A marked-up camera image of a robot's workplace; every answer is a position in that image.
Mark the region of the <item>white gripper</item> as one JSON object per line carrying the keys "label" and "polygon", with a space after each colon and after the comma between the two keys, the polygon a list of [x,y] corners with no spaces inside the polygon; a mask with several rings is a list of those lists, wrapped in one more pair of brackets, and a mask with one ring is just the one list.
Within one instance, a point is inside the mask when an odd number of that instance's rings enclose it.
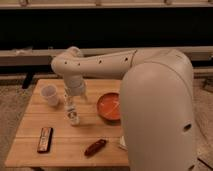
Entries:
{"label": "white gripper", "polygon": [[81,96],[86,92],[83,80],[68,80],[65,82],[65,92],[68,96]]}

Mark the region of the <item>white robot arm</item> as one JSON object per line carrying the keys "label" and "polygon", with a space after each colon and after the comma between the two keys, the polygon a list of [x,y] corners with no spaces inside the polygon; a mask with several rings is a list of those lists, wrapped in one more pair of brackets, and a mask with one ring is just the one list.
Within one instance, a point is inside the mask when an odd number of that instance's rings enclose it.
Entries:
{"label": "white robot arm", "polygon": [[193,67],[181,51],[145,48],[76,57],[66,50],[53,71],[68,91],[81,88],[74,76],[121,81],[121,123],[131,171],[197,171]]}

